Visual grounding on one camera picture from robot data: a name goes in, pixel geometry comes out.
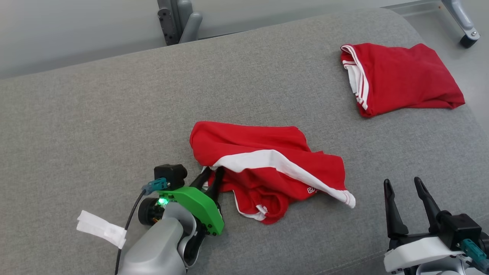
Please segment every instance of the wall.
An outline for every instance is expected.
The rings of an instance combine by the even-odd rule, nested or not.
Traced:
[[[410,0],[192,0],[200,38]],[[164,46],[156,0],[0,0],[0,79]]]
[[[413,0],[192,0],[203,15],[199,37],[255,29],[333,12],[384,7]]]
[[[0,0],[0,78],[164,44],[156,0]]]

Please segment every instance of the gray cushion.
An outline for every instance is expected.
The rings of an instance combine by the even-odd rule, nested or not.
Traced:
[[[299,127],[312,150],[344,159],[357,205],[317,194],[265,226],[226,193],[224,233],[189,274],[382,272],[385,178],[411,232],[428,226],[415,176],[441,208],[489,226],[488,139],[471,110],[361,118],[339,47],[363,42],[422,40],[401,16],[363,10],[0,81],[0,274],[112,273],[116,247],[76,231],[77,216],[124,226],[160,164],[184,164],[191,181],[199,120]],[[125,249],[146,230],[134,219]]]

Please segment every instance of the green light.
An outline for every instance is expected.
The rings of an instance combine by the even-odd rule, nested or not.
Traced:
[[[158,204],[161,206],[165,206],[167,203],[168,203],[168,200],[166,200],[165,198],[159,198],[158,199]]]

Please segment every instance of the gray fabric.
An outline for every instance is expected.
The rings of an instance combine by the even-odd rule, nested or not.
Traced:
[[[357,206],[325,195],[265,226],[221,197],[222,236],[189,274],[372,274],[388,244],[382,182],[404,222],[427,230],[413,178],[441,208],[488,226],[487,137],[471,110],[358,114],[344,43],[422,42],[382,9],[316,17],[0,81],[0,274],[110,274],[116,247],[75,230],[86,210],[124,226],[152,169],[200,171],[188,143],[199,120],[295,125],[313,150],[341,156]],[[146,228],[133,220],[130,247]]]

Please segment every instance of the metal frame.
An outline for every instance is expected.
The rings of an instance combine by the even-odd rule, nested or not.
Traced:
[[[398,12],[398,9],[406,7],[416,7],[418,5],[424,5],[434,2],[442,2],[450,15],[454,18],[457,24],[460,26],[465,35],[460,40],[460,44],[469,48],[475,44],[475,42],[480,38],[479,32],[474,27],[474,23],[470,19],[469,15],[462,6],[462,0],[419,0],[408,3],[396,4],[391,6],[386,6],[384,8],[394,10]]]
[[[167,46],[195,41],[202,14],[194,12],[190,0],[157,0],[158,19]]]

